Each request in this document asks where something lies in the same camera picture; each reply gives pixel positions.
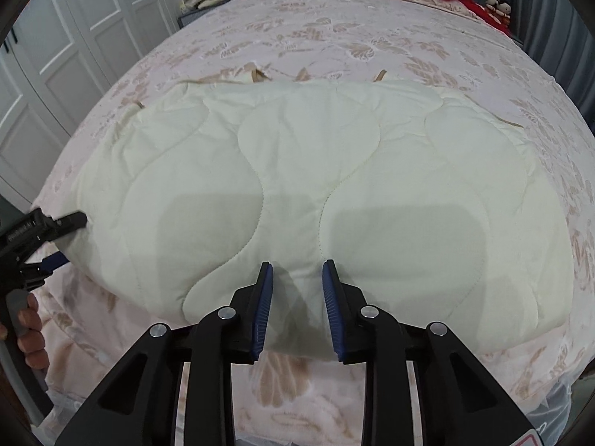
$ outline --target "bedspread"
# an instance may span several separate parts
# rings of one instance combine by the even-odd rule
[[[59,212],[81,165],[131,102],[149,103],[179,80],[233,80],[256,68],[274,80],[298,81],[372,80],[387,70],[460,90],[522,125],[566,214],[575,260],[572,312],[562,327],[480,359],[531,411],[561,375],[593,357],[593,135],[554,79],[508,37],[483,22],[411,1],[233,0],[215,9],[143,58],[103,97],[66,146],[36,204],[47,214]],[[48,279],[38,296],[52,360],[48,383],[74,401],[84,399],[158,320],[70,265]],[[235,367],[233,375],[240,431],[298,444],[359,444],[362,366],[265,353],[253,367]],[[48,418],[48,430],[61,426]]]

